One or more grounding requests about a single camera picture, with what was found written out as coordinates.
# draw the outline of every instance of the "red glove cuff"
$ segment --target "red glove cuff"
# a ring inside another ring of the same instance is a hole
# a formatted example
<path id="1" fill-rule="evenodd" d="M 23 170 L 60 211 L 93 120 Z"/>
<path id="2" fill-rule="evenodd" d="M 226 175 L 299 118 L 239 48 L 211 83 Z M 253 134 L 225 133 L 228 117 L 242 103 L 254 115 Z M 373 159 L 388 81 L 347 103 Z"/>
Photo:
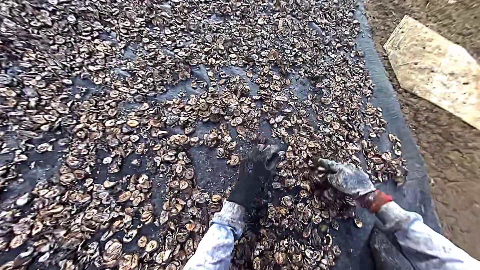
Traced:
<path id="1" fill-rule="evenodd" d="M 375 200 L 370 203 L 370 206 L 368 207 L 368 209 L 370 210 L 370 212 L 376 213 L 380 211 L 380 207 L 382 207 L 387 202 L 391 202 L 391 201 L 393 201 L 392 196 L 387 195 L 381 192 L 380 190 L 377 190 L 375 191 Z"/>
<path id="2" fill-rule="evenodd" d="M 384 204 L 391 201 L 393 201 L 392 196 L 387 195 L 380 190 L 376 190 L 359 198 L 362 207 L 368 208 L 372 213 L 380 211 L 380 208 Z"/>

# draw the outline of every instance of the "sleeve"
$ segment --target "sleeve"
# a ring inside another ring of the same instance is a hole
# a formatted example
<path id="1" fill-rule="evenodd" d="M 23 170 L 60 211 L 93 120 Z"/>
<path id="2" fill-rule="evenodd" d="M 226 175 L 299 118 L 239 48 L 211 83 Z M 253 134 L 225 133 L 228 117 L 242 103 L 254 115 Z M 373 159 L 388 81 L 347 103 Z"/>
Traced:
<path id="1" fill-rule="evenodd" d="M 402 252 L 416 269 L 480 269 L 479 261 L 425 225 L 419 214 L 389 202 L 377 216 L 387 229 L 395 232 Z"/>
<path id="2" fill-rule="evenodd" d="M 184 270 L 228 270 L 235 241 L 243 233 L 245 208 L 225 201 Z"/>

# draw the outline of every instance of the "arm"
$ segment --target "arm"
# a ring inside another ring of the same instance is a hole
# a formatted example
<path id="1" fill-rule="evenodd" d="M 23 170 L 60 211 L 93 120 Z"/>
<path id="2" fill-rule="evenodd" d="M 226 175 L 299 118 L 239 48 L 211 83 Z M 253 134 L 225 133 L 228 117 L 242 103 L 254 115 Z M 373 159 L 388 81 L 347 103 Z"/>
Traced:
<path id="1" fill-rule="evenodd" d="M 402 252 L 415 268 L 480 269 L 479 261 L 425 225 L 419 214 L 405 211 L 391 201 L 380 207 L 377 217 L 387 229 L 395 232 Z"/>
<path id="2" fill-rule="evenodd" d="M 275 173 L 277 148 L 258 145 L 241 162 L 239 179 L 222 210 L 210 222 L 210 228 L 198 244 L 195 254 L 183 268 L 228 270 L 234 242 L 243 232 L 243 214 Z"/>
<path id="3" fill-rule="evenodd" d="M 480 269 L 480 262 L 423 223 L 421 215 L 403 210 L 392 197 L 376 190 L 368 175 L 351 164 L 312 158 L 314 176 L 327 179 L 338 190 L 356 198 L 376 213 L 383 230 L 394 232 L 403 254 L 417 270 Z"/>
<path id="4" fill-rule="evenodd" d="M 243 232 L 245 208 L 225 201 L 222 210 L 210 222 L 210 228 L 198 244 L 195 254 L 183 269 L 228 270 L 234 242 Z"/>

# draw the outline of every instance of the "soil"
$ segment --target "soil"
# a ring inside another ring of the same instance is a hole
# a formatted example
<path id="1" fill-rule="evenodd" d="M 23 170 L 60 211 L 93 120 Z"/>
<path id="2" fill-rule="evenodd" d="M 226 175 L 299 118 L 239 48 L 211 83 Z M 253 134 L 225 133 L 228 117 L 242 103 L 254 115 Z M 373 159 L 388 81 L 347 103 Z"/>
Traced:
<path id="1" fill-rule="evenodd" d="M 480 131 L 402 89 L 382 45 L 408 14 L 463 46 L 480 62 L 478 0 L 370 0 L 373 40 L 432 179 L 432 196 L 445 236 L 480 259 Z"/>

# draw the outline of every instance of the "gray glove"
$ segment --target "gray glove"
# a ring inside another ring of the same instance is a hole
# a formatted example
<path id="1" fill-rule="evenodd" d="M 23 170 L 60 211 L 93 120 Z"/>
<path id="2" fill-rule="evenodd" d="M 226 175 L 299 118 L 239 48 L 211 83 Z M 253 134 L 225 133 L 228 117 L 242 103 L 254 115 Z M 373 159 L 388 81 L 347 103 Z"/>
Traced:
<path id="1" fill-rule="evenodd" d="M 376 190 L 368 175 L 352 164 L 345 165 L 319 157 L 312 157 L 311 160 L 316 166 L 314 173 L 327 173 L 330 184 L 341 192 L 357 198 Z"/>

